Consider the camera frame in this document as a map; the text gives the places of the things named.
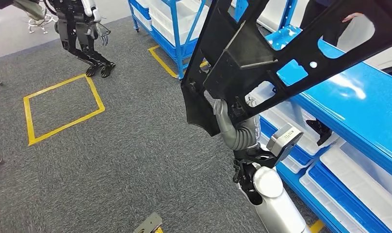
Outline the person's hand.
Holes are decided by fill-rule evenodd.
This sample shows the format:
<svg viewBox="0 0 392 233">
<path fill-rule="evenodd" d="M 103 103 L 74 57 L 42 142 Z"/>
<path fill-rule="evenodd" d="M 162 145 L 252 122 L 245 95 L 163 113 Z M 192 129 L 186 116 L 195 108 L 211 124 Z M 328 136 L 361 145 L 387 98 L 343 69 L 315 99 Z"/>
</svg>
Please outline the person's hand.
<svg viewBox="0 0 392 233">
<path fill-rule="evenodd" d="M 354 18 L 356 18 L 356 17 L 360 17 L 360 16 L 363 16 L 363 14 L 362 14 L 362 13 L 352 13 L 352 14 L 349 14 L 348 16 L 346 16 L 346 17 L 342 20 L 342 23 L 351 21 L 352 19 L 354 19 Z"/>
</svg>

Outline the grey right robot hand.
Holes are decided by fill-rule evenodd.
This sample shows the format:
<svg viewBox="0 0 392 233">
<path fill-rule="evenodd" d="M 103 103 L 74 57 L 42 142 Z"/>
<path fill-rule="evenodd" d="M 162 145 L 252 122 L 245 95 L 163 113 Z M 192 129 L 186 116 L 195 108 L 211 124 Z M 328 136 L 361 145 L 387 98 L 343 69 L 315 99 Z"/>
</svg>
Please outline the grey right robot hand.
<svg viewBox="0 0 392 233">
<path fill-rule="evenodd" d="M 247 130 L 248 135 L 258 139 L 261 134 L 260 117 L 255 115 L 245 121 L 234 125 L 228 114 L 228 105 L 225 100 L 215 100 L 213 104 L 213 114 L 216 117 L 220 132 L 223 137 L 236 137 L 242 130 Z"/>
</svg>

